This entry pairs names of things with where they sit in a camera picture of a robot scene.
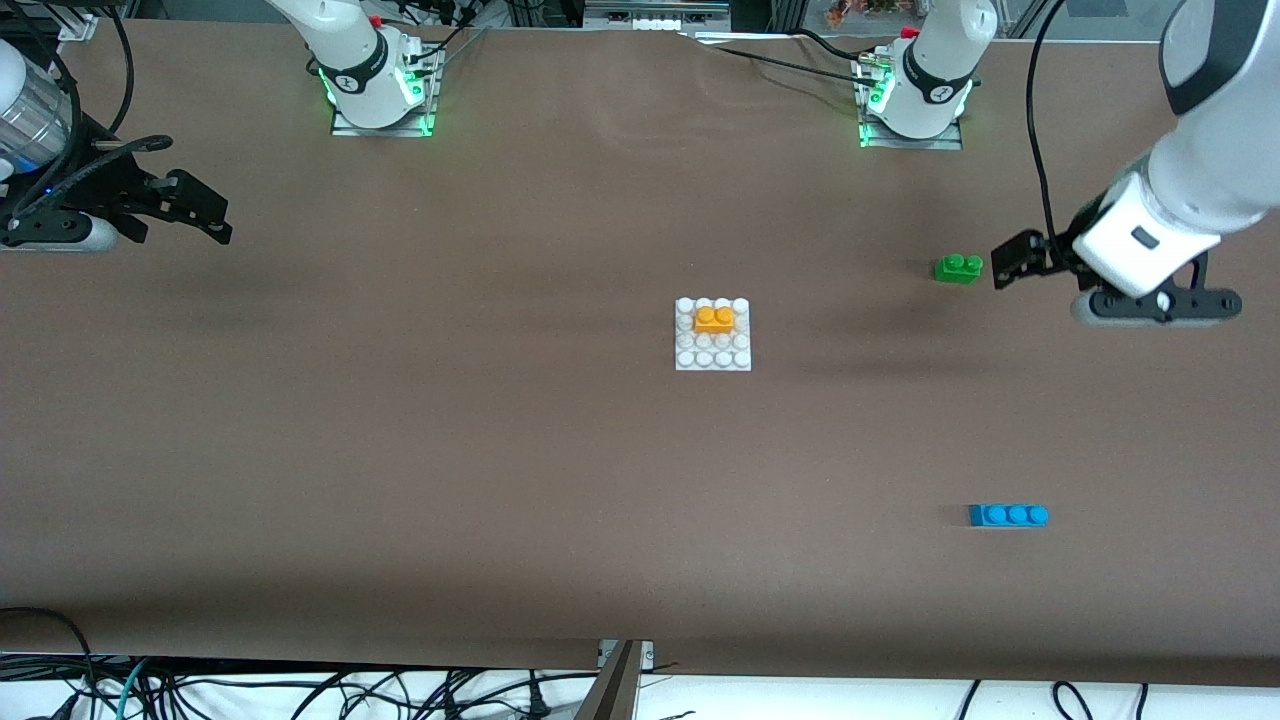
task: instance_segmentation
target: white floor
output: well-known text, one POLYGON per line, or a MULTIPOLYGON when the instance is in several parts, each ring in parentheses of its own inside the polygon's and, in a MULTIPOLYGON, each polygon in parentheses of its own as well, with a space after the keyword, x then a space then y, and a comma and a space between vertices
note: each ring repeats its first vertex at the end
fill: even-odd
MULTIPOLYGON (((383 676, 369 674, 356 679, 374 683, 383 676)), ((325 675, 234 676, 236 680, 244 682, 282 678, 319 680, 325 675)), ((468 685, 460 700, 526 678, 526 671, 486 673, 468 685)), ((406 676, 410 694, 417 700, 426 697, 442 679, 443 673, 416 673, 406 676)), ((543 684, 543 696, 547 703, 556 708, 581 700, 589 685, 590 680, 547 682, 543 684)), ((695 712, 690 720, 955 720, 969 683, 650 675, 643 679, 641 685, 636 720, 666 720, 687 711, 695 712)), ((1088 701, 1094 720, 1128 720, 1134 716, 1137 685, 1079 683, 1076 687, 1088 701)), ((388 694, 401 696, 396 684, 384 685, 379 692, 388 688, 394 688, 388 691, 388 694)), ((306 694, 306 689, 241 689, 211 685, 184 691, 184 696, 214 720, 288 720, 306 694)), ((68 687, 60 682, 0 683, 0 720, 46 717, 67 697, 68 687)), ((520 691, 504 697, 513 705, 524 707, 529 693, 520 691)), ((338 716, 342 694, 337 691, 328 692, 303 712, 301 720, 332 720, 338 716)), ((87 710, 87 703, 82 703, 76 720, 84 720, 87 710)), ((1084 720, 1084 712, 1070 700, 1068 710, 1075 720, 1084 720)), ((512 715, 500 706, 490 706, 476 708, 467 717, 500 720, 512 715)), ((352 720, 396 717, 396 707, 376 702, 362 706, 351 715, 352 720)), ((1050 698, 1050 683, 984 682, 974 697, 968 720, 1005 717, 1059 719, 1050 698)), ((1280 689, 1153 685, 1144 717, 1147 720, 1207 717, 1275 720, 1280 719, 1280 689)), ((440 720, 440 716, 436 715, 435 720, 440 720)))

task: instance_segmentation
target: metal frame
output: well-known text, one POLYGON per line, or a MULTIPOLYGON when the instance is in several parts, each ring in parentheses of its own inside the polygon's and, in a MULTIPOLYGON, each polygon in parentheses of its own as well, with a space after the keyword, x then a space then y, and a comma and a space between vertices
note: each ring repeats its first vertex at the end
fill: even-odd
MULTIPOLYGON (((1027 12, 1023 13, 1023 17, 1018 18, 1018 22, 1009 28, 1006 37, 1027 37, 1027 33, 1029 33, 1036 26, 1037 18, 1039 18, 1041 13, 1044 12, 1044 8, 1052 1, 1053 0, 1032 0, 1032 4, 1027 6, 1027 12)), ((1002 0, 1002 4, 1006 4, 1005 10, 1007 12, 1009 8, 1006 0, 1002 0)))
POLYGON ((641 641, 622 641, 609 652, 604 670, 595 676, 586 700, 577 708, 573 720, 632 720, 636 714, 636 693, 640 691, 640 669, 645 651, 641 641))

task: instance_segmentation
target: white lego baseplate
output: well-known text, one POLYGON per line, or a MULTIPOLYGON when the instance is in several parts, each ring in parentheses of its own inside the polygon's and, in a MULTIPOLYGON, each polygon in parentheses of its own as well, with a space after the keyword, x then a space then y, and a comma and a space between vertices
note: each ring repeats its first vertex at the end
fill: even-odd
POLYGON ((751 304, 745 297, 681 297, 676 301, 676 369, 745 373, 751 369, 751 304), (733 311, 733 329, 722 333, 694 331, 700 307, 733 311))

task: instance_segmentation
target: lego brick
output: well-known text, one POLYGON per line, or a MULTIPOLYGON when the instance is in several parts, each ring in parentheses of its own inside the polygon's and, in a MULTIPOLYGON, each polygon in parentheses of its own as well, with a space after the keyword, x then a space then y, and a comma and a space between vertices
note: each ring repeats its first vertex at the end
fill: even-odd
POLYGON ((982 277, 982 258, 955 254, 938 260, 933 266, 933 279, 943 283, 973 284, 982 277))
POLYGON ((751 369, 751 305, 745 297, 681 297, 676 301, 676 369, 721 373, 751 369), (696 316, 703 310, 712 311, 708 325, 698 323, 696 316), (699 332, 699 327, 713 331, 699 332))
POLYGON ((731 333, 733 332, 732 307, 699 307, 694 313, 695 333, 731 333))
POLYGON ((970 505, 969 524, 974 528, 1043 528, 1048 509, 1043 505, 970 505))

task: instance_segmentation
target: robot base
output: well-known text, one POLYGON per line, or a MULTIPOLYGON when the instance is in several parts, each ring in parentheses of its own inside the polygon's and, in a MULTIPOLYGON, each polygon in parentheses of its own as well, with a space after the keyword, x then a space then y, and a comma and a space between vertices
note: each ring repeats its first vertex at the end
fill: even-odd
POLYGON ((362 128, 352 124, 337 110, 333 111, 330 132, 339 137, 431 137, 435 133, 435 113, 440 105, 440 76, 444 72, 444 50, 440 50, 412 68, 421 73, 421 85, 410 86, 411 91, 421 88, 426 100, 408 111, 399 122, 384 128, 362 128))
MULTIPOLYGON (((887 51, 887 47, 877 47, 876 50, 878 55, 881 50, 887 51)), ((876 81, 884 81, 884 69, 879 64, 863 64, 858 60, 851 60, 849 64, 854 70, 854 77, 869 77, 876 81)), ((858 143, 860 146, 900 147, 906 150, 961 150, 964 147, 959 120, 951 120, 951 124, 947 126, 947 129, 942 131, 942 135, 924 140, 902 137, 888 129, 884 120, 879 119, 868 108, 876 92, 877 88, 874 87, 854 86, 854 99, 858 102, 858 143)))

